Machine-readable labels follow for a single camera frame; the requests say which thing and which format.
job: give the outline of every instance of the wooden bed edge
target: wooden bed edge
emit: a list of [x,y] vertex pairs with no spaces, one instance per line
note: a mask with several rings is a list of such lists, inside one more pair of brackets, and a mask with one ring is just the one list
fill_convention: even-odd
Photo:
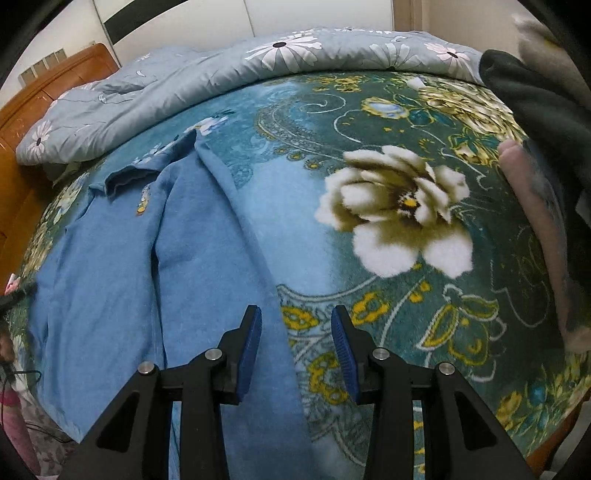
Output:
[[118,69],[108,49],[95,44],[47,71],[0,109],[0,285],[5,285],[10,273],[18,270],[53,196],[40,166],[17,164],[18,144],[62,93],[107,78]]

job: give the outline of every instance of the black stripe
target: black stripe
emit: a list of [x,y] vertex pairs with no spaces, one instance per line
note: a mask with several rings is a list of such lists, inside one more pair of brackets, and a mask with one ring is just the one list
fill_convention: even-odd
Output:
[[105,22],[105,28],[114,45],[154,17],[185,3],[187,0],[134,0],[125,5]]

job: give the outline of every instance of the white wardrobe door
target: white wardrobe door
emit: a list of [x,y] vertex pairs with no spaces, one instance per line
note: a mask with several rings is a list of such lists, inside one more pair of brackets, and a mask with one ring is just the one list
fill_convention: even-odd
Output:
[[244,0],[255,36],[313,27],[393,30],[392,0]]
[[[130,0],[95,2],[103,22],[131,3]],[[214,50],[252,37],[242,0],[188,0],[136,28],[113,47],[121,63],[126,64],[155,48],[182,45]]]

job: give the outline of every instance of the yellow embroidered logo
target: yellow embroidered logo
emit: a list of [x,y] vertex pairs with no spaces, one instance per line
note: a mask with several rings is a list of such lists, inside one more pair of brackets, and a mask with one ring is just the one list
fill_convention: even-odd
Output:
[[146,185],[142,189],[142,198],[139,201],[138,210],[137,210],[138,216],[143,215],[144,212],[146,211],[146,208],[148,207],[149,199],[150,199],[150,185]]

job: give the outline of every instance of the blue gripper pad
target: blue gripper pad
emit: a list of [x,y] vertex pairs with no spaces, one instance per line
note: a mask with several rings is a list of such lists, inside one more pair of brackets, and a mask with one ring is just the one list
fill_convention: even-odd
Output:
[[238,362],[238,382],[236,383],[236,396],[242,401],[251,387],[252,371],[255,368],[256,352],[261,341],[262,314],[259,307],[256,308],[254,319],[248,330],[248,336],[244,343],[244,350]]
[[330,327],[335,342],[336,355],[339,358],[340,369],[343,372],[345,387],[351,399],[357,403],[360,399],[357,364],[349,346],[349,339],[343,327],[343,320],[336,308],[332,311]]

